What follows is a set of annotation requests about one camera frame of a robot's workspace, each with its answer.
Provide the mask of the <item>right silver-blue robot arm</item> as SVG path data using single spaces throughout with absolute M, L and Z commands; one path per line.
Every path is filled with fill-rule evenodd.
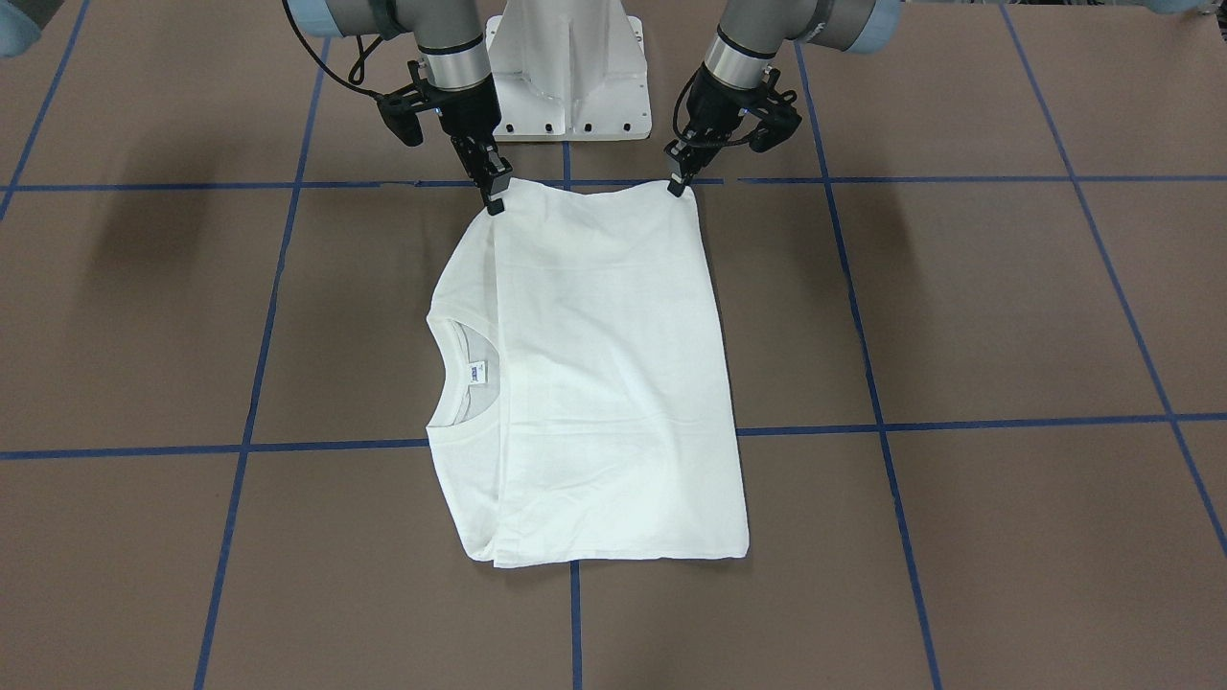
M 503 212 L 512 166 L 494 138 L 502 109 L 474 1 L 283 1 L 281 6 L 307 56 L 333 82 L 369 98 L 402 145 L 415 149 L 425 142 L 418 117 L 436 112 L 486 212 Z M 360 48 L 352 75 L 344 79 L 326 66 L 310 36 L 360 36 L 369 43 Z M 364 61 L 398 36 L 413 36 L 418 48 L 420 56 L 407 65 L 410 82 L 390 92 L 368 90 L 360 79 Z

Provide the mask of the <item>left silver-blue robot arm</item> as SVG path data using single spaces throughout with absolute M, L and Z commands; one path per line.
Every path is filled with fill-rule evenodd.
M 901 1 L 728 1 L 703 61 L 671 117 L 667 192 L 683 196 L 717 153 L 775 149 L 798 131 L 798 92 L 780 91 L 775 54 L 788 42 L 871 54 L 890 43 Z

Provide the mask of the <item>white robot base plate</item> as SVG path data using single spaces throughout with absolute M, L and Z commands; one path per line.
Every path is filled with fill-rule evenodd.
M 652 131 L 640 18 L 621 1 L 509 1 L 485 41 L 499 142 L 614 142 Z

